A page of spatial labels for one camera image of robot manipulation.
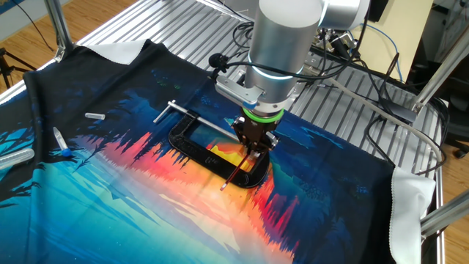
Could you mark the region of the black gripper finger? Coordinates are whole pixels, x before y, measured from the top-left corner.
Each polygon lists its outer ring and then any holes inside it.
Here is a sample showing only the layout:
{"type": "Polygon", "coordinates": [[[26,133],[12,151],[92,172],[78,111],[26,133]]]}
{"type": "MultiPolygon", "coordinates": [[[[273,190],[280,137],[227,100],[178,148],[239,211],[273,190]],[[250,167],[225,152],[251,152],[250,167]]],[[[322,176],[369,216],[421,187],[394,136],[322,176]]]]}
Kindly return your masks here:
{"type": "Polygon", "coordinates": [[[258,153],[266,153],[276,148],[279,138],[270,131],[263,134],[254,145],[254,150],[258,153]]]}
{"type": "Polygon", "coordinates": [[[251,142],[250,139],[246,136],[244,131],[244,124],[243,123],[233,123],[232,128],[238,137],[239,142],[245,147],[246,153],[251,154],[251,142]]]}

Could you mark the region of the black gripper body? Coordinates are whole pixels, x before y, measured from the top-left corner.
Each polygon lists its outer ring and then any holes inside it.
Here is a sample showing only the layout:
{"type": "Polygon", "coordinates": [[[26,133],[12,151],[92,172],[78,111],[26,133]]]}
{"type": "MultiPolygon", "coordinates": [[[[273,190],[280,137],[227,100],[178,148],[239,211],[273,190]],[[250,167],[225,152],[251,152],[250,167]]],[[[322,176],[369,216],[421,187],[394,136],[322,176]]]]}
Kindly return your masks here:
{"type": "Polygon", "coordinates": [[[244,124],[245,134],[250,139],[251,144],[254,144],[259,141],[261,136],[266,132],[270,131],[272,133],[277,128],[280,121],[276,120],[274,122],[263,123],[254,121],[249,117],[238,117],[234,123],[244,124]]]}

